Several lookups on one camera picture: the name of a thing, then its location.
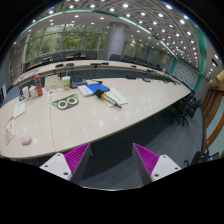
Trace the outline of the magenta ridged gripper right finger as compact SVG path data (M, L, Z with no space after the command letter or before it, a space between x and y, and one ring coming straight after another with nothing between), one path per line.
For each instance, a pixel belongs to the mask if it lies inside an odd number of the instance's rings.
M157 155L149 149L133 144L132 154L144 185L159 180L181 169L167 155Z

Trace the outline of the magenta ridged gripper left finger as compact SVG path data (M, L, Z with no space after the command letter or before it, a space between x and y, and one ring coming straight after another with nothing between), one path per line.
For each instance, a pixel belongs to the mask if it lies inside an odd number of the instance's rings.
M79 184L91 155L91 144L86 143L65 154L56 153L41 166L41 169Z

